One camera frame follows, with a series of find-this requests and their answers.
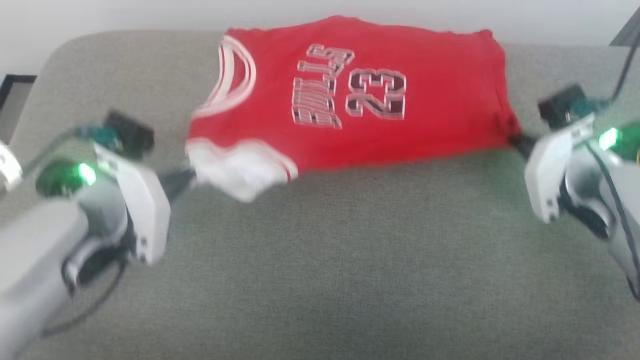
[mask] green led light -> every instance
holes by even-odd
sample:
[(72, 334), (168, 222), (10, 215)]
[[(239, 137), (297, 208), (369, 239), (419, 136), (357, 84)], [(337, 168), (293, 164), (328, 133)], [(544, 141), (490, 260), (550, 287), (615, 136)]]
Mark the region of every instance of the green led light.
[(618, 142), (618, 129), (615, 127), (605, 131), (598, 139), (598, 145), (602, 150), (607, 150)]
[(87, 185), (91, 185), (97, 180), (95, 170), (85, 163), (78, 165), (78, 174)]

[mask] jersey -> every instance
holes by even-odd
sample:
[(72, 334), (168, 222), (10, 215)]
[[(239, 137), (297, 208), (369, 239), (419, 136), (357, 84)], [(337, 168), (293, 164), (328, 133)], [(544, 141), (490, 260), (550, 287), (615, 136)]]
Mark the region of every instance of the jersey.
[(220, 78), (193, 114), (198, 179), (251, 201), (308, 170), (509, 145), (505, 56), (488, 30), (438, 33), (330, 17), (229, 29)]

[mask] white jersey trim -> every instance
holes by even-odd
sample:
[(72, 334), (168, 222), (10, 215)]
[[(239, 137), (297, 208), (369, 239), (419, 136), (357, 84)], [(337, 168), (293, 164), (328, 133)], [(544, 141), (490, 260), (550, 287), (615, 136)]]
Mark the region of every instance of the white jersey trim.
[[(244, 64), (244, 79), (235, 88), (231, 89), (234, 75), (236, 73), (236, 64), (234, 61), (234, 53), (238, 55)], [(204, 117), (223, 113), (236, 107), (246, 100), (255, 86), (256, 68), (255, 62), (249, 50), (247, 50), (240, 41), (225, 35), (218, 49), (220, 59), (220, 75), (216, 86), (209, 95), (207, 101), (194, 111), (194, 117)]]
[(193, 138), (187, 141), (186, 152), (199, 183), (211, 184), (244, 202), (298, 177), (292, 159), (259, 139), (222, 148), (207, 138)]

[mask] gray couch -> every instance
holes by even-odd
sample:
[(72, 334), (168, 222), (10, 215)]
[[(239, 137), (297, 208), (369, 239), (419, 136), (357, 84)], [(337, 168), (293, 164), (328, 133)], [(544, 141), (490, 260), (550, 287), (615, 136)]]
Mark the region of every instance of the gray couch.
[[(221, 34), (119, 32), (73, 40), (36, 82), (12, 147), (28, 160), (77, 122), (118, 108), (152, 125), (147, 162), (184, 159), (191, 111), (213, 87)], [(624, 48), (504, 44), (524, 130), (536, 101), (572, 81), (609, 95)], [(640, 63), (604, 130), (640, 114)], [(61, 150), (90, 159), (72, 143)], [(638, 359), (640, 304), (606, 249), (569, 217), (537, 221), (515, 151), (307, 174), (241, 204), (197, 189), (173, 209), (171, 242), (82, 326), (24, 360)], [(33, 180), (2, 204), (37, 201)], [(107, 286), (79, 294), (60, 319)]]

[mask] number 23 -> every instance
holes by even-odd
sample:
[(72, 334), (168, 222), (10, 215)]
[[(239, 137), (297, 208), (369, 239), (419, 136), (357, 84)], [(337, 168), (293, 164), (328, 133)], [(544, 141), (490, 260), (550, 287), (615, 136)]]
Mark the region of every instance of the number 23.
[[(367, 93), (367, 87), (385, 87), (382, 101)], [(355, 69), (349, 74), (349, 89), (345, 107), (347, 114), (361, 117), (367, 108), (379, 118), (387, 120), (404, 119), (404, 93), (406, 76), (387, 69)]]

